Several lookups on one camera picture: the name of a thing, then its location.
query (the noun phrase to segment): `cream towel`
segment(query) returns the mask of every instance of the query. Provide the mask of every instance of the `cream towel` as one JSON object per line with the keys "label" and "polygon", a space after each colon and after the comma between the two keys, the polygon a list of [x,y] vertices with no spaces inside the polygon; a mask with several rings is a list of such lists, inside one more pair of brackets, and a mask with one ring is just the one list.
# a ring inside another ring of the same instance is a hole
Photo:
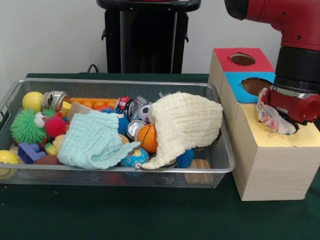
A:
{"label": "cream towel", "polygon": [[156,156],[136,168],[158,169],[186,150],[206,147],[218,137],[223,118],[221,104],[188,93],[167,95],[153,103],[149,121],[155,125]]}

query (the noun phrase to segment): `wire mesh basket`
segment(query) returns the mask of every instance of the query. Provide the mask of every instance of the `wire mesh basket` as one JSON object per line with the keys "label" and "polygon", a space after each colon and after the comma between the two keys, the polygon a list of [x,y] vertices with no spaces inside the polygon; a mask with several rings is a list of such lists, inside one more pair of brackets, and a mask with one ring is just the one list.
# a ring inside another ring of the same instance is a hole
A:
{"label": "wire mesh basket", "polygon": [[[166,95],[180,91],[219,102],[216,89],[206,83],[28,78],[17,81],[0,102],[0,150],[8,150],[12,146],[11,125],[21,110],[24,95],[33,91],[65,91],[70,97],[78,98],[116,99],[140,95],[150,102],[155,102],[159,93]],[[219,137],[212,145],[196,151],[195,159],[208,161],[211,169],[111,167],[107,170],[86,170],[66,165],[0,163],[0,173],[16,172],[8,179],[0,177],[0,184],[215,188],[235,167],[224,121]]]}

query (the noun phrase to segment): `red spiky ball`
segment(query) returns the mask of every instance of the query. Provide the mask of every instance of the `red spiky ball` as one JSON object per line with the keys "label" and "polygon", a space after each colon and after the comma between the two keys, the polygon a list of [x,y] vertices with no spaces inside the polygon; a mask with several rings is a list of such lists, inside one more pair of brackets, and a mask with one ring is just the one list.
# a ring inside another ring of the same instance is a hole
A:
{"label": "red spiky ball", "polygon": [[59,135],[66,134],[67,127],[65,122],[60,117],[52,117],[45,121],[44,128],[46,134],[51,138],[56,138]]}

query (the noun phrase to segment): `green table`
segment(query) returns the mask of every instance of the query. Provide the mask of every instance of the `green table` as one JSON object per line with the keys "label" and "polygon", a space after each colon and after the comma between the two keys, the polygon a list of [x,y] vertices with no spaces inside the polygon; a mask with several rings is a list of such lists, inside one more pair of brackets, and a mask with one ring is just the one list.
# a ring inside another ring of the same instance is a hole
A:
{"label": "green table", "polygon": [[[208,75],[29,74],[206,82]],[[302,201],[241,202],[232,174],[216,189],[0,185],[1,240],[316,240],[320,175]]]}

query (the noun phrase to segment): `purple block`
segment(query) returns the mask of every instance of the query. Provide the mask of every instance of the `purple block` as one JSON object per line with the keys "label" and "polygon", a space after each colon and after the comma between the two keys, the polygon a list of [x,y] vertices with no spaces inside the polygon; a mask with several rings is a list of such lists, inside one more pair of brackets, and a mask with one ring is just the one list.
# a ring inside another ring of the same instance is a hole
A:
{"label": "purple block", "polygon": [[44,151],[40,151],[38,144],[28,144],[24,142],[18,145],[18,156],[26,164],[33,164],[40,158],[47,156],[47,154]]}

